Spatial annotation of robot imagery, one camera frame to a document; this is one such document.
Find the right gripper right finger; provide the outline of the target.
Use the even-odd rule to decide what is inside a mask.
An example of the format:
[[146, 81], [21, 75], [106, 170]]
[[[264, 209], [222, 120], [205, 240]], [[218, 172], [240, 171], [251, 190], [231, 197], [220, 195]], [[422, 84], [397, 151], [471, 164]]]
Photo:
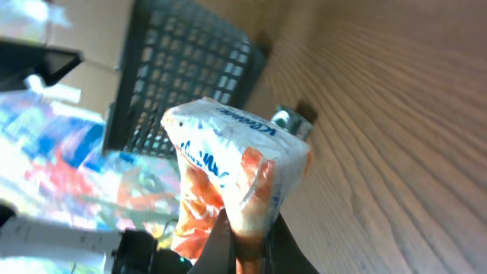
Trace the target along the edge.
[[279, 214], [265, 242], [265, 274], [319, 274]]

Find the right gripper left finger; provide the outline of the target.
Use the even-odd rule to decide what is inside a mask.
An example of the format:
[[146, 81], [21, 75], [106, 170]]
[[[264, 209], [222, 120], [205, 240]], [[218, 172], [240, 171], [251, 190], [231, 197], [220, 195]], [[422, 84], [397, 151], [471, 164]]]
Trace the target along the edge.
[[189, 274], [234, 274], [234, 236], [222, 209], [196, 264]]

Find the orange Kleenex tissue pack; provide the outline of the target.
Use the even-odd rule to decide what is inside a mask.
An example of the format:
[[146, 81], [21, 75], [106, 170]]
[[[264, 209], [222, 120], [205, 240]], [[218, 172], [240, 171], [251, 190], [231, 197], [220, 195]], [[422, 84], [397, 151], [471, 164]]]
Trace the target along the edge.
[[237, 272], [262, 272], [263, 241], [284, 198], [307, 172], [310, 146], [268, 120], [209, 97], [171, 107], [161, 124], [181, 176], [172, 250], [197, 262], [225, 210], [237, 242]]

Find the green Zam-Buk box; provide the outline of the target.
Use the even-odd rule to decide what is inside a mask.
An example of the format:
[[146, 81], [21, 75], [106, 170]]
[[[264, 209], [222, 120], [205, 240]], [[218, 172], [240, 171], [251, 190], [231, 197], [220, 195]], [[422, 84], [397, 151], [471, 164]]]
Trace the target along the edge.
[[300, 102], [295, 108], [278, 105], [271, 122], [297, 138], [307, 141], [317, 120], [317, 112], [308, 104]]

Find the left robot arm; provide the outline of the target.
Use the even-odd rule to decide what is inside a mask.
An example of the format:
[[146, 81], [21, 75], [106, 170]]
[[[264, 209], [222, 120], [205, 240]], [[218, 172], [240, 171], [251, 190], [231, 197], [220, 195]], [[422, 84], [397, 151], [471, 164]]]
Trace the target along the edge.
[[193, 265], [172, 250], [159, 250], [145, 231], [86, 231], [18, 216], [1, 206], [1, 257], [82, 263], [104, 273], [187, 274]]

